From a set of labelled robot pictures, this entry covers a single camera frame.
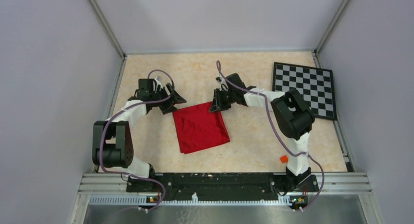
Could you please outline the red cloth napkin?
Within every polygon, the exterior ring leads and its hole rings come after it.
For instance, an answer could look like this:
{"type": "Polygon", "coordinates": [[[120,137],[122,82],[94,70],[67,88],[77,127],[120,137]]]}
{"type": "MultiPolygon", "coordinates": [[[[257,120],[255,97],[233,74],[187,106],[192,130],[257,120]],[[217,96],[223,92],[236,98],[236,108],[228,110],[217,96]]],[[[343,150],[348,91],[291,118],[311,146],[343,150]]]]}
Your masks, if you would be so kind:
{"type": "Polygon", "coordinates": [[[230,142],[220,112],[210,112],[212,102],[178,109],[173,119],[180,152],[190,154],[230,142]]]}

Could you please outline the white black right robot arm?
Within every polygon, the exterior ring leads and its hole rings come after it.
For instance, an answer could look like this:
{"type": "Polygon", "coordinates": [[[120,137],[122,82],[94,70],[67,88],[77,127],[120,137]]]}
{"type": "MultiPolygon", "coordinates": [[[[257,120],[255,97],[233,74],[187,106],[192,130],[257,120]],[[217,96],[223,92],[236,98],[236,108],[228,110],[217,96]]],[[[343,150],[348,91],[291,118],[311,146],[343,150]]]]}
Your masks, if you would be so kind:
{"type": "Polygon", "coordinates": [[[279,129],[288,139],[282,146],[288,153],[286,184],[289,189],[299,191],[306,185],[311,173],[308,161],[308,140],[315,116],[303,95],[293,88],[289,91],[267,91],[256,86],[245,86],[237,73],[216,78],[219,88],[214,89],[210,112],[226,111],[233,103],[248,107],[262,107],[268,115],[274,114],[279,129]]]}

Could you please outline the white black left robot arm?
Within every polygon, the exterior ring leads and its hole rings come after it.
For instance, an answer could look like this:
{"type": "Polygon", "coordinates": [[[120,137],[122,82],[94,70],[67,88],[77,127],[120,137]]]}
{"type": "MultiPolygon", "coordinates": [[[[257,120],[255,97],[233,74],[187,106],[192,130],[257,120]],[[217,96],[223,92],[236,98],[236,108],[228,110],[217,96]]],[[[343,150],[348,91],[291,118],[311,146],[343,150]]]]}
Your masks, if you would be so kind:
{"type": "Polygon", "coordinates": [[[158,79],[139,79],[135,90],[124,107],[104,121],[93,125],[92,161],[102,170],[116,168],[126,175],[138,178],[138,186],[144,191],[156,187],[152,167],[134,155],[131,130],[137,121],[157,107],[163,114],[176,111],[176,104],[186,103],[171,83],[161,84],[158,79]]]}

